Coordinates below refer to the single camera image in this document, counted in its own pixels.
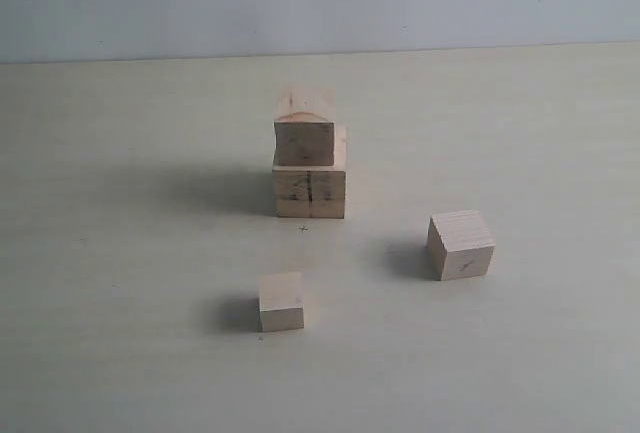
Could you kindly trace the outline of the second largest wooden cube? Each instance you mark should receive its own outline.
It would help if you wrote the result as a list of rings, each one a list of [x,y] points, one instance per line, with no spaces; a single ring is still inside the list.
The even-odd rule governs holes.
[[[274,133],[278,165],[332,165],[335,147],[333,93],[306,87],[282,91],[274,117]]]

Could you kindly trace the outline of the medium striped wooden cube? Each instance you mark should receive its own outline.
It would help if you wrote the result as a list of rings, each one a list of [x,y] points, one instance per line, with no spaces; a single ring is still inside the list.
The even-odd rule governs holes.
[[[431,216],[426,249],[440,281],[485,276],[495,241],[477,210]]]

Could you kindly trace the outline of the smallest wooden cube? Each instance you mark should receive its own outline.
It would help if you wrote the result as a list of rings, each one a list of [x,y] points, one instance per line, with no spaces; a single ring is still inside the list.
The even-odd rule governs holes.
[[[260,278],[259,317],[263,332],[304,328],[304,300],[299,272],[269,274]]]

